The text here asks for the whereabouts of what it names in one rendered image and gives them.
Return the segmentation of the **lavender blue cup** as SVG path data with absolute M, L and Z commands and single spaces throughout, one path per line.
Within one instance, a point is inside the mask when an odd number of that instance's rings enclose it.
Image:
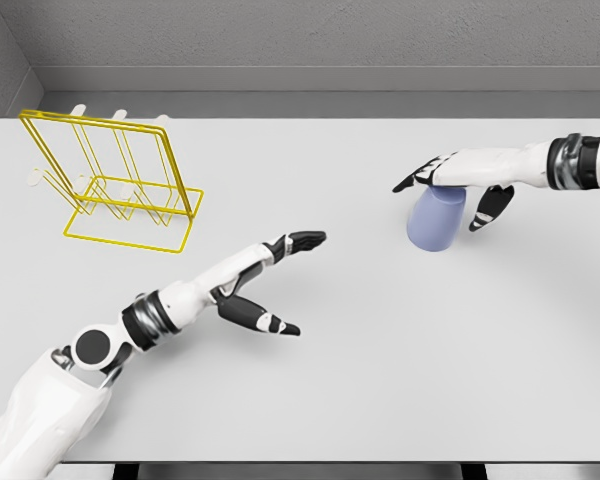
M 465 203 L 463 187 L 428 186 L 407 222 L 411 243 L 429 252 L 449 248 L 459 231 Z

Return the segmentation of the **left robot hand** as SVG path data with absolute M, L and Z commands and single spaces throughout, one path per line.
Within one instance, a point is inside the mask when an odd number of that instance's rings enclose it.
M 299 336 L 298 326 L 286 323 L 265 308 L 239 295 L 266 268 L 298 252 L 311 251 L 327 238 L 324 231 L 296 231 L 270 242 L 251 245 L 198 276 L 194 284 L 218 315 L 246 329 L 283 336 Z

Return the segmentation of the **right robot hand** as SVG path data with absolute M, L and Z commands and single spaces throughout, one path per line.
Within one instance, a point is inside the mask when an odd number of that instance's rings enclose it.
M 513 148 L 480 148 L 439 155 L 406 176 L 392 192 L 401 192 L 416 183 L 439 187 L 485 187 L 469 225 L 469 230 L 475 232 L 497 219 L 514 198 L 511 165 L 518 153 Z

